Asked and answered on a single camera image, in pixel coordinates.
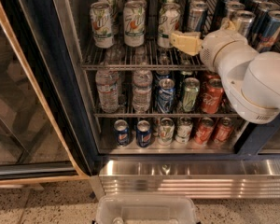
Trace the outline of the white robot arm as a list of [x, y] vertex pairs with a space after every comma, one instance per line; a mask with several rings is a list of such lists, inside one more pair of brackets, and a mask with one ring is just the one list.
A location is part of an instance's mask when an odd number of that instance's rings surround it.
[[217, 73], [233, 109], [243, 119], [268, 123], [280, 113], [280, 53], [259, 53], [228, 19], [200, 38], [198, 32], [173, 31], [170, 43], [188, 55], [198, 55]]

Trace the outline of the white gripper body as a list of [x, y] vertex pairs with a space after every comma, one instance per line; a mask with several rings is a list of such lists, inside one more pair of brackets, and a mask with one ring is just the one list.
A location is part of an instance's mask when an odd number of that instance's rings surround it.
[[219, 52], [234, 42], [247, 42], [247, 39], [233, 30], [216, 30], [209, 33], [202, 42], [199, 56], [205, 67], [215, 72], [215, 59]]

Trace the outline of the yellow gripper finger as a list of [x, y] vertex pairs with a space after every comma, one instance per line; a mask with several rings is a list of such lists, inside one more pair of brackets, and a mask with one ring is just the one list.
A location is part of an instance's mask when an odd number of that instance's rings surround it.
[[235, 31], [236, 27], [235, 27], [235, 24], [229, 18], [223, 18], [220, 29]]
[[180, 51], [190, 55], [197, 55], [202, 49], [202, 40], [200, 32], [174, 31], [169, 36], [170, 43]]

